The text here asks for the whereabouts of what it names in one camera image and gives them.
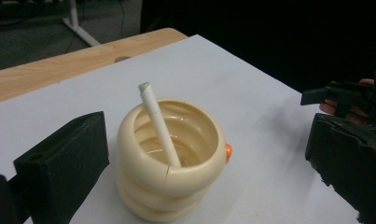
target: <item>orange knob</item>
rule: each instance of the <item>orange knob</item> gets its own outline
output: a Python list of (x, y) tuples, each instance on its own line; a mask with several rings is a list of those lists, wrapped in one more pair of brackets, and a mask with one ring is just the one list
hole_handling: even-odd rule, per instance
[(231, 145), (226, 144), (226, 164), (228, 164), (232, 152), (233, 149), (231, 148)]

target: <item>floor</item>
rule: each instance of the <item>floor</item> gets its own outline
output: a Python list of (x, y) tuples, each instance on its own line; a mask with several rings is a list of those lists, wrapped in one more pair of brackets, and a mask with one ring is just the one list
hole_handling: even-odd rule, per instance
[[(77, 1), (78, 20), (104, 44), (140, 34), (141, 6), (142, 0)], [(63, 23), (68, 16), (68, 1), (0, 4), (0, 70), (89, 48)]]

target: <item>cable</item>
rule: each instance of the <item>cable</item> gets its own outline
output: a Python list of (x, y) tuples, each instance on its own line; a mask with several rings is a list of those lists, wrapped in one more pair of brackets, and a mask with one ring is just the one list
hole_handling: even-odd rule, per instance
[(120, 36), (123, 36), (123, 25), (124, 25), (124, 8), (123, 8), (123, 5), (121, 4), (121, 2), (123, 0), (119, 0), (120, 1), (120, 8), (121, 8), (121, 25), (120, 25)]
[(77, 28), (76, 28), (75, 31), (74, 31), (74, 35), (72, 36), (71, 41), (69, 42), (69, 45), (68, 45), (68, 47), (66, 48), (64, 54), (65, 54), (65, 53), (68, 53), (68, 50), (71, 48), (72, 43), (74, 42), (74, 39), (75, 39), (75, 37), (77, 36), (77, 29), (79, 29), (80, 25), (81, 25), (81, 24), (83, 23), (83, 21), (85, 20), (85, 15), (86, 15), (86, 13), (85, 13), (85, 6), (86, 6), (85, 1), (83, 1), (82, 4), (83, 4), (83, 7), (82, 7), (82, 19), (79, 20), (79, 24), (77, 25)]

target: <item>cup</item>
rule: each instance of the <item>cup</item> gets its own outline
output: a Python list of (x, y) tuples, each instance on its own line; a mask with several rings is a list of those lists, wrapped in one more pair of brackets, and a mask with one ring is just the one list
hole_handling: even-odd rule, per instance
[(158, 102), (182, 166), (168, 164), (140, 104), (118, 129), (117, 187), (120, 199), (140, 218), (171, 222), (197, 206), (229, 160), (231, 147), (198, 106), (178, 99)]

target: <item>metal stand leg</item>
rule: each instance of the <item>metal stand leg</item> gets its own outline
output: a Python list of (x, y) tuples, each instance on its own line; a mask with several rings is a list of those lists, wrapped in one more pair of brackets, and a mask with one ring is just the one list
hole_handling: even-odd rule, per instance
[(82, 38), (90, 46), (101, 45), (96, 39), (89, 35), (85, 30), (79, 26), (77, 21), (77, 2), (76, 0), (69, 0), (70, 3), (70, 18), (63, 18), (63, 22), (67, 25), (72, 31), (76, 32), (77, 35)]

